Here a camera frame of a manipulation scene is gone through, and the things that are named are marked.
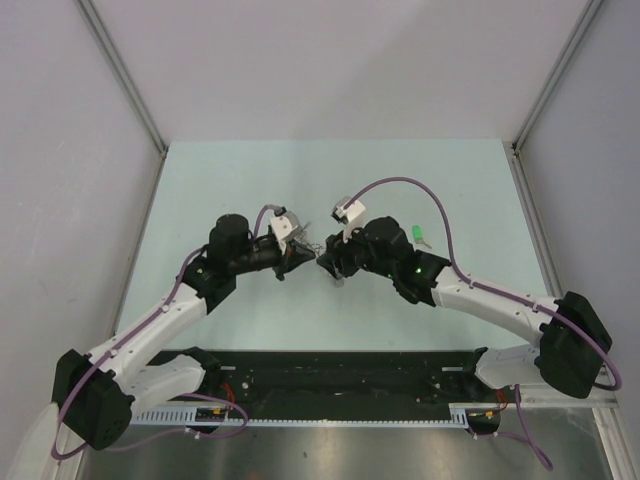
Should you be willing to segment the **green key tag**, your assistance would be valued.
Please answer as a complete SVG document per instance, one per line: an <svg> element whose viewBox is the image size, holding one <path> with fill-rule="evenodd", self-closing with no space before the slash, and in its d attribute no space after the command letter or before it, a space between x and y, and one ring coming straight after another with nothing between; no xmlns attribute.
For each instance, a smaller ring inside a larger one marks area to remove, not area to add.
<svg viewBox="0 0 640 480"><path fill-rule="evenodd" d="M421 227L419 225L413 225L412 226L412 237L413 237L413 240L414 240L414 242L416 244L422 245L422 246L426 247L427 249L431 249L432 248L432 246L426 241L426 239L425 239L425 237L424 237L424 235L422 233Z"/></svg>

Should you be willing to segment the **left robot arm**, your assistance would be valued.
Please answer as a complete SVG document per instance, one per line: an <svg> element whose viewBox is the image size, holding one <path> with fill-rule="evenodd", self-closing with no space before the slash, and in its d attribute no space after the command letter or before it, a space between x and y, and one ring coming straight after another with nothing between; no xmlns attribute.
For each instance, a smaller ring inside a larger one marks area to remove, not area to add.
<svg viewBox="0 0 640 480"><path fill-rule="evenodd" d="M213 361L197 349L167 364L152 360L172 339L217 308L236 289L240 275L273 270L278 280L313 260L313 249L297 239L297 216L276 207L259 236L239 214L221 216L208 242L183 261L171 290L146 315L86 353L74 349L56 364L52 401L58 422L84 446L113 445L132 418L174 397L207 400L221 387Z"/></svg>

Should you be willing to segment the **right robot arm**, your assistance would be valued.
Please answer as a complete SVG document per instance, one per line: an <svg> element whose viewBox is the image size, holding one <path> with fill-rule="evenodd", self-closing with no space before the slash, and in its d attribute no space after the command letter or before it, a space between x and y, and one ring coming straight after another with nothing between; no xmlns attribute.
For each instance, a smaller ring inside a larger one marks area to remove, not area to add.
<svg viewBox="0 0 640 480"><path fill-rule="evenodd" d="M569 397L587 398L612 346L590 302L568 292L536 297L463 278L451 260L415 248L391 217L382 217L350 235L327 238L318 265L336 280L360 271L385 277L411 304L460 311L523 339L521 346L480 348L461 376L463 393L484 401L496 389L543 381Z"/></svg>

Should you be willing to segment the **aluminium corner post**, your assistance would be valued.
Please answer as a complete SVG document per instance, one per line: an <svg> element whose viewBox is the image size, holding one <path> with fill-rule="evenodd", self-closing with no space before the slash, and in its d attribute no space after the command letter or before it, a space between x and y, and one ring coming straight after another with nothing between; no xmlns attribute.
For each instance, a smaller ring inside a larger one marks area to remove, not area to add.
<svg viewBox="0 0 640 480"><path fill-rule="evenodd" d="M104 60L112 72L116 83L122 90L134 115L141 123L143 130L151 141L155 151L161 159L166 157L168 145L163 139L160 130L154 121L141 92L136 85L129 68L122 57L116 42L111 35L109 28L103 19L94 1L75 0L74 5L87 25L94 41L104 57Z"/></svg>
<svg viewBox="0 0 640 480"><path fill-rule="evenodd" d="M519 154L526 145L531 132L542 117L549 101L567 74L572 61L607 4L608 1L605 0L589 0L586 2L540 91L529 108L524 121L510 143L511 149L515 154Z"/></svg>

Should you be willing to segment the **right aluminium corner post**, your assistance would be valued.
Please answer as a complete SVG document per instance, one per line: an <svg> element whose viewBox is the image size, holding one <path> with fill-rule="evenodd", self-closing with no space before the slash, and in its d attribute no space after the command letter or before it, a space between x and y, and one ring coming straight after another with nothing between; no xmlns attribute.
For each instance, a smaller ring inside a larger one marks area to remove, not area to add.
<svg viewBox="0 0 640 480"><path fill-rule="evenodd" d="M529 108L524 121L510 143L511 149L515 154L519 154L526 145L531 132L542 117L549 101L567 74L572 61L607 4L608 1L605 0L589 0L586 2L540 91Z"/></svg>

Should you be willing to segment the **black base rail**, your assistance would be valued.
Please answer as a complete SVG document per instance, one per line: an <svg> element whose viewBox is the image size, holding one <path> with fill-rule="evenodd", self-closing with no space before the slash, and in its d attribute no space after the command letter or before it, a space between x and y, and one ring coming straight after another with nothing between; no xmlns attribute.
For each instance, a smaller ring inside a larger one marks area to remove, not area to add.
<svg viewBox="0 0 640 480"><path fill-rule="evenodd" d="M177 374L164 400L225 390L234 403L258 404L276 393L319 402L337 394L425 398L432 404L507 401L507 382L495 386L478 376L485 349L444 352L251 352L191 347L163 350L142 370Z"/></svg>

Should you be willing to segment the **left aluminium corner post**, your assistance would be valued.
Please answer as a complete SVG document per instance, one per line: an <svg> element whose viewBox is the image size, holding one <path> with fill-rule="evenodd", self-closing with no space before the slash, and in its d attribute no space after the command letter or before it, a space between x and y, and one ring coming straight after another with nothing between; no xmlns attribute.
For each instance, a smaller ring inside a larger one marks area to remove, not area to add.
<svg viewBox="0 0 640 480"><path fill-rule="evenodd" d="M168 145L163 139L160 130L154 121L141 92L136 85L129 68L122 57L116 42L111 35L109 28L103 19L94 1L75 0L74 5L87 25L94 41L104 57L104 60L112 72L116 83L122 90L134 115L141 123L143 130L151 141L155 151L161 159L166 157Z"/></svg>

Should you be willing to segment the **metal disc with keyrings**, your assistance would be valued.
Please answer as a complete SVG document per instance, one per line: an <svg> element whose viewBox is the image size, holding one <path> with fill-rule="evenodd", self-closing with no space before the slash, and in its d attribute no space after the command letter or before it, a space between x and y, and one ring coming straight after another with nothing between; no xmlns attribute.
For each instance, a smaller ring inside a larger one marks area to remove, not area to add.
<svg viewBox="0 0 640 480"><path fill-rule="evenodd" d="M325 253L325 246L323 244L309 241L307 238L303 238L301 243L315 252L316 260L319 260L319 258ZM335 288L342 288L344 286L344 278L341 277L335 269L328 269L319 263L316 263L316 266Z"/></svg>

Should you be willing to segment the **aluminium frame crossbar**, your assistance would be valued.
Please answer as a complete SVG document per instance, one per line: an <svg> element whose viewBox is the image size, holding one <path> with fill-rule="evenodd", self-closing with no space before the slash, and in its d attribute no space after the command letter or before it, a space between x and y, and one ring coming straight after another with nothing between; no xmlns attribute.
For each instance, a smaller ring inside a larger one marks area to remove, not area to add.
<svg viewBox="0 0 640 480"><path fill-rule="evenodd" d="M521 404L526 408L616 408L614 392L593 387L585 398L575 398L564 394L542 381L520 386Z"/></svg>

